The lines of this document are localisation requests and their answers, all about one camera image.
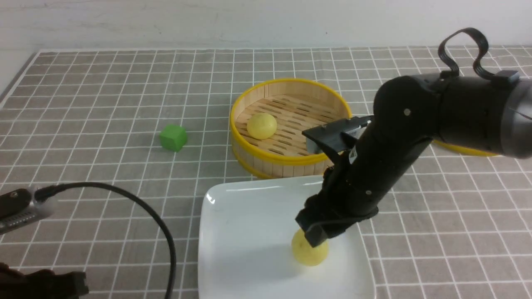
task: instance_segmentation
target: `label sticker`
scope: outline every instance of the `label sticker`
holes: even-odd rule
[[[353,164],[358,154],[356,153],[356,146],[353,146],[353,149],[349,153],[349,163]]]

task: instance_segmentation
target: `green cube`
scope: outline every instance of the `green cube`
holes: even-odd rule
[[[178,152],[187,143],[187,133],[181,126],[169,124],[159,134],[161,146],[167,150]]]

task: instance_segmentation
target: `square plate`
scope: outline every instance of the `square plate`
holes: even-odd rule
[[[217,185],[203,200],[199,229],[200,299],[374,299],[375,281],[360,230],[329,240],[318,266],[298,264],[294,218],[321,188],[321,176]]]

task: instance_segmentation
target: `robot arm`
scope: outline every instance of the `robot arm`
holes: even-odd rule
[[[461,32],[479,46],[473,64],[479,77],[460,77],[445,53],[447,40]],[[480,31],[460,30],[438,51],[451,71],[392,79],[377,91],[371,119],[344,121],[340,131],[325,126],[303,132],[334,163],[323,175],[321,191],[296,217],[312,246],[376,215],[379,201],[433,139],[519,159],[532,155],[532,81],[519,79],[516,71],[484,70],[480,59],[487,50]],[[350,122],[367,124],[359,139],[345,133]],[[338,143],[344,146],[328,145]]]

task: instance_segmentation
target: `yellow ball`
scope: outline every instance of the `yellow ball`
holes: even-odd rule
[[[257,113],[247,122],[247,132],[255,139],[270,138],[277,130],[277,121],[267,113]]]
[[[305,239],[305,233],[299,229],[292,238],[292,253],[299,263],[306,266],[319,265],[325,260],[329,253],[329,244],[327,241],[319,246],[312,248]]]

